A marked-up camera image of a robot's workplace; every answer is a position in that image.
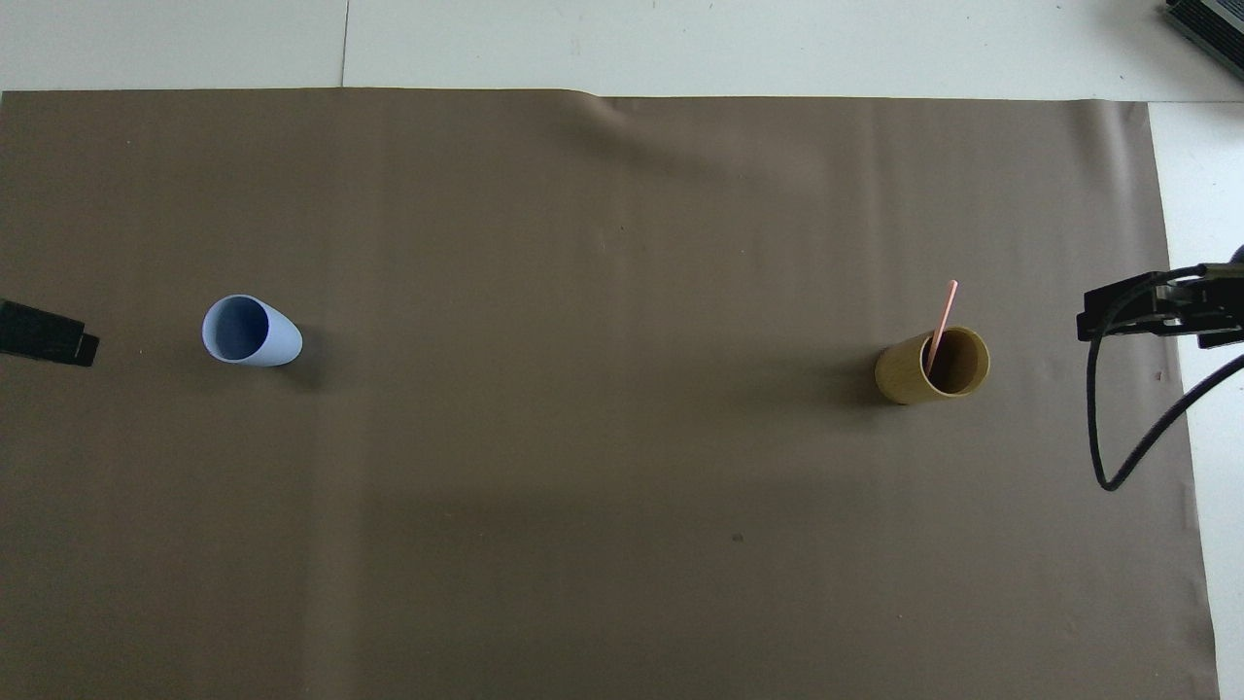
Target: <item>pink straw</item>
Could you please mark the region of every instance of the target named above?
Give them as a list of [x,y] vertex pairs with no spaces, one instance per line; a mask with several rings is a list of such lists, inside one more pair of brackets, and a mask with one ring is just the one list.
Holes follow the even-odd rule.
[[950,317],[950,303],[954,303],[954,292],[959,288],[959,280],[950,280],[950,286],[945,293],[945,306],[942,306],[942,321],[937,323],[933,339],[929,342],[929,359],[924,366],[924,374],[933,372],[933,358],[937,356],[937,346],[942,342],[942,333],[945,332],[945,320]]

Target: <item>brown mat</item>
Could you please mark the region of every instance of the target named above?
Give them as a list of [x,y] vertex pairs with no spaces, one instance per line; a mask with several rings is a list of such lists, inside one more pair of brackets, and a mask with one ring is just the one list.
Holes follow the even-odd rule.
[[[1144,106],[6,93],[5,698],[1214,698],[1187,433],[1091,475]],[[871,364],[953,321],[979,394]],[[229,292],[284,369],[199,342]],[[1107,343],[1111,460],[1178,397]]]

